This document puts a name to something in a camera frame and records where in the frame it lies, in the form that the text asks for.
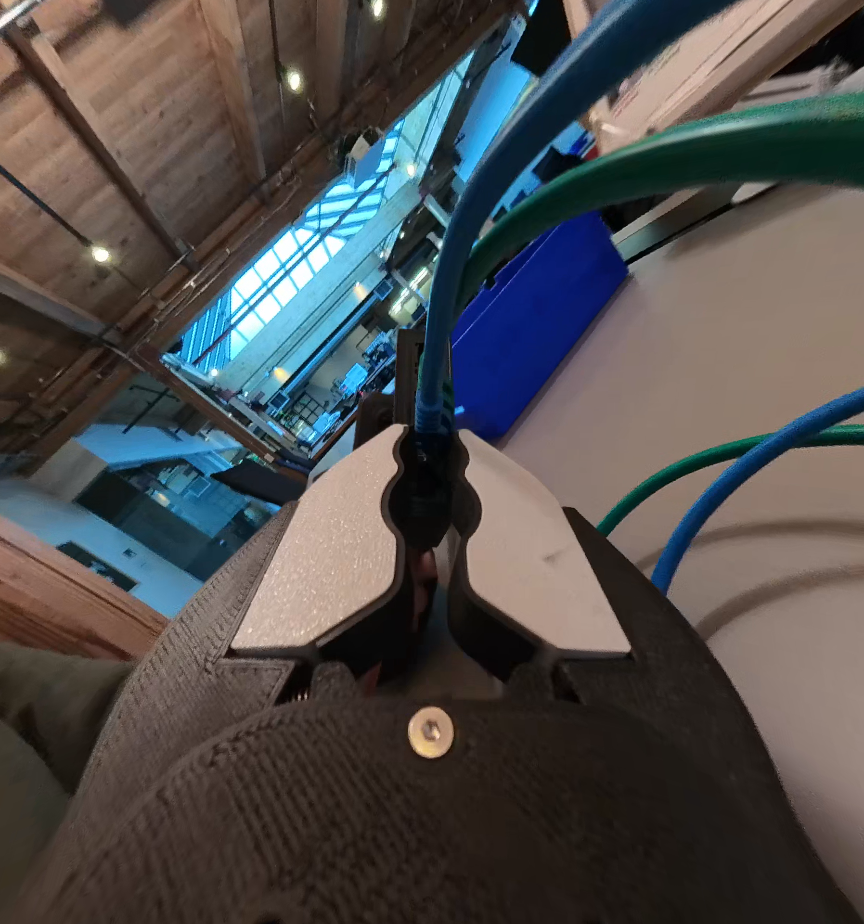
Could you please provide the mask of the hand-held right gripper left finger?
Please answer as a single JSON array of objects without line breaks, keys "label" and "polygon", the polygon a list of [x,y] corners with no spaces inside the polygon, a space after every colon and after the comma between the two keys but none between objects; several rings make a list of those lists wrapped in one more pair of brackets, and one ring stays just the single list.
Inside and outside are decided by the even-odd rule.
[{"label": "hand-held right gripper left finger", "polygon": [[231,643],[241,656],[377,656],[408,610],[391,513],[408,427],[394,424],[302,495]]}]

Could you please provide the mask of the person's left hand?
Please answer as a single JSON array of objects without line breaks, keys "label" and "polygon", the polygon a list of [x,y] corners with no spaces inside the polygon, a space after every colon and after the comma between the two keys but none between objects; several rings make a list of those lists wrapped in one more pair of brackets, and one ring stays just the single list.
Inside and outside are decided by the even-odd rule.
[{"label": "person's left hand", "polygon": [[438,562],[434,550],[407,548],[407,571],[413,587],[413,632],[426,629],[438,588]]}]

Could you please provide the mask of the blue plastic bin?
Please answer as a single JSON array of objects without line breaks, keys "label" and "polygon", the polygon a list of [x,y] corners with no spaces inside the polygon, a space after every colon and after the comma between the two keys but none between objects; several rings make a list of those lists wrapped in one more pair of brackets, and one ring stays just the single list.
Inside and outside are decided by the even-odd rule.
[{"label": "blue plastic bin", "polygon": [[541,234],[481,287],[451,336],[454,427],[503,437],[628,277],[599,212]]}]

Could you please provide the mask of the black network switch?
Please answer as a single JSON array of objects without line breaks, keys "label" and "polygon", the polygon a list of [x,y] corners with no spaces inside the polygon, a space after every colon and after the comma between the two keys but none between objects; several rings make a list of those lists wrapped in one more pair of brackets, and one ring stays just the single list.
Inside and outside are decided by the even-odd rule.
[{"label": "black network switch", "polygon": [[449,376],[444,382],[438,429],[431,435],[422,435],[414,427],[425,340],[423,327],[399,331],[393,393],[393,422],[402,429],[394,443],[398,475],[390,511],[407,545],[418,550],[438,545],[451,525],[456,466],[452,449],[456,402]]}]

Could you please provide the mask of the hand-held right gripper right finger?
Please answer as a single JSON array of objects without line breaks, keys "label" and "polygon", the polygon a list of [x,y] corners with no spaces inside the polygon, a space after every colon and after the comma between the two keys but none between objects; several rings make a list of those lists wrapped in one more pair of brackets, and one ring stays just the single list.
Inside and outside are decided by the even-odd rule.
[{"label": "hand-held right gripper right finger", "polygon": [[491,676],[622,661],[632,644],[553,494],[470,431],[453,445],[449,630]]}]

